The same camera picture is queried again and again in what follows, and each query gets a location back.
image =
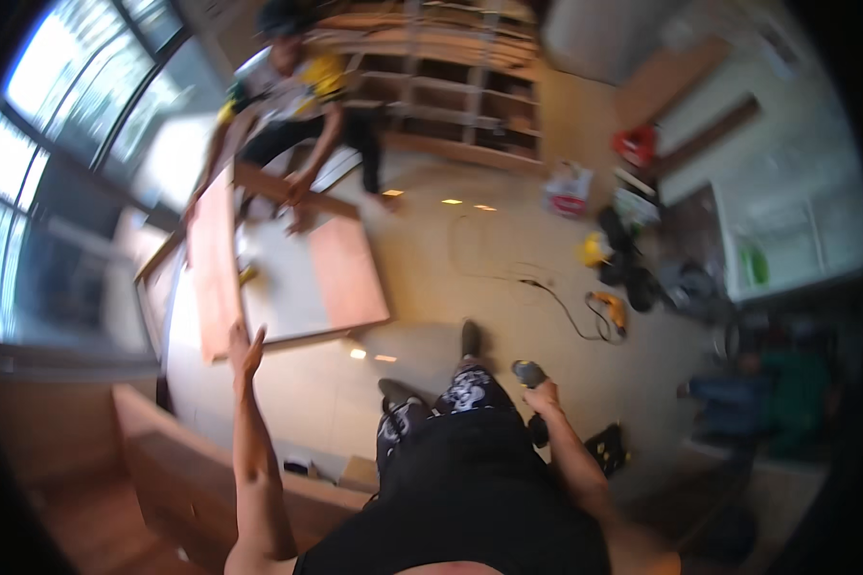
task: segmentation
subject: tile floor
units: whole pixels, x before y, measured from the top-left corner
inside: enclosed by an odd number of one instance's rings
[[[364,204],[359,182],[355,171],[332,193]],[[491,335],[492,367],[515,400],[521,388],[509,366],[530,359],[560,383],[564,407],[583,437],[612,421],[624,423],[633,460],[615,481],[620,489],[635,494],[666,475],[692,418],[691,408],[676,402],[675,388],[703,362],[705,328],[659,308],[631,316],[625,345],[582,341],[547,293],[474,277],[537,278],[553,287],[584,332],[594,331],[583,296],[604,287],[574,256],[594,224],[544,212],[534,179],[390,153],[385,182],[406,192],[401,209],[390,215],[365,205],[362,217],[396,322],[363,336],[369,356],[362,361],[349,356],[350,342],[339,340],[267,353],[257,396],[272,436],[283,440],[279,451],[313,456],[330,476],[349,455],[373,458],[378,377],[402,377],[440,393],[458,353],[461,319],[472,316]],[[442,203],[446,199],[463,203]],[[201,362],[194,293],[185,275],[177,290],[167,365],[176,415],[229,445],[229,370]],[[377,362],[377,353],[397,362]]]

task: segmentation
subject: black pants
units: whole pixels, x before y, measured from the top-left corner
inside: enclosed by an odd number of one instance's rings
[[[275,156],[307,138],[318,138],[323,133],[323,123],[322,116],[306,121],[272,121],[243,146],[239,158],[264,167]],[[345,110],[342,142],[362,155],[364,191],[380,193],[381,147],[372,126],[371,112]]]
[[[425,420],[478,409],[515,411],[512,399],[499,382],[474,360],[464,360],[457,365],[451,386],[438,397],[434,408],[438,416],[421,403],[408,401],[381,418],[377,426],[377,470],[381,476],[400,442]]]

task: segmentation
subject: shoe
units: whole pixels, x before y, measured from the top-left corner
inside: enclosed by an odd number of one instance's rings
[[[482,349],[483,336],[479,326],[472,319],[464,321],[464,328],[460,332],[460,357],[479,357]]]
[[[428,404],[422,399],[419,394],[409,389],[409,386],[396,379],[384,378],[377,382],[377,387],[384,394],[384,401],[381,403],[381,408],[384,413],[389,413],[391,408],[401,406],[409,401],[410,397],[415,397],[418,401],[428,407]]]

